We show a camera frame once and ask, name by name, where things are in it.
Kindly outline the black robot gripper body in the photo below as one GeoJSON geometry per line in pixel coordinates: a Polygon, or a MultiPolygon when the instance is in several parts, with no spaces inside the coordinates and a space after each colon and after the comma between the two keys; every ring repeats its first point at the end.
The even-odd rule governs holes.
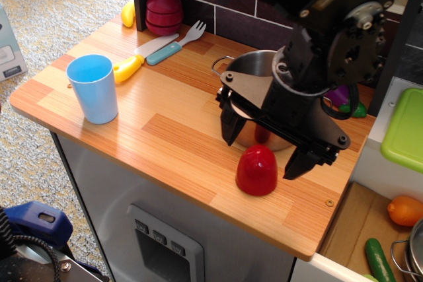
{"type": "MultiPolygon", "coordinates": [[[[311,108],[313,101],[317,100],[321,106],[322,92],[307,93],[296,91],[288,85],[288,67],[285,63],[284,56],[281,51],[275,51],[276,54],[272,61],[273,79],[271,80],[268,91],[262,102],[257,102],[257,106],[267,114],[275,113],[276,118],[280,121],[288,122],[292,126],[297,126],[301,119],[305,117],[311,108]]],[[[233,98],[236,94],[248,99],[247,93],[239,88],[242,79],[236,79],[235,76],[228,72],[220,77],[221,87],[224,96],[233,98]]],[[[316,143],[306,145],[300,148],[304,152],[316,154],[320,160],[318,165],[332,164],[341,150],[347,149],[351,145],[351,139],[346,132],[339,126],[337,144],[331,147],[323,147],[316,143]]]]}

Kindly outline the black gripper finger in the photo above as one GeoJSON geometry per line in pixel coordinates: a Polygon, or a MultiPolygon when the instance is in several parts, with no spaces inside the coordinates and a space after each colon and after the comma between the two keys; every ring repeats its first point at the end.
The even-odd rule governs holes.
{"type": "Polygon", "coordinates": [[[296,148],[284,168],[284,179],[294,180],[312,170],[320,158],[311,152],[296,148]]]}
{"type": "Polygon", "coordinates": [[[221,136],[231,146],[244,128],[247,117],[232,102],[221,104],[221,136]]]}

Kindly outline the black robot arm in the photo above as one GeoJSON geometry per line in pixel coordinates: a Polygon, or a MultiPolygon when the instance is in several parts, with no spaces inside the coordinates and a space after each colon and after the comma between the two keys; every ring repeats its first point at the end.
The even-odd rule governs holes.
{"type": "Polygon", "coordinates": [[[296,179],[332,164],[350,138],[337,126],[350,113],[326,105],[324,95],[346,85],[350,109],[359,82],[382,68],[385,10],[393,0],[261,0],[294,23],[289,43],[273,57],[270,75],[222,73],[217,100],[223,139],[232,144],[248,121],[295,146],[284,176],[296,179]]]}

